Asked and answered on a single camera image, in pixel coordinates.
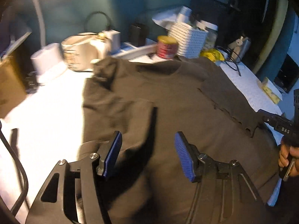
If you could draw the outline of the person right hand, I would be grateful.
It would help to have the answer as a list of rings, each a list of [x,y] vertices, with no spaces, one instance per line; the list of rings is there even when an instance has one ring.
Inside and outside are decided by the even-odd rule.
[[[298,147],[282,144],[279,152],[278,164],[281,168],[288,166],[288,157],[291,156],[298,161]]]

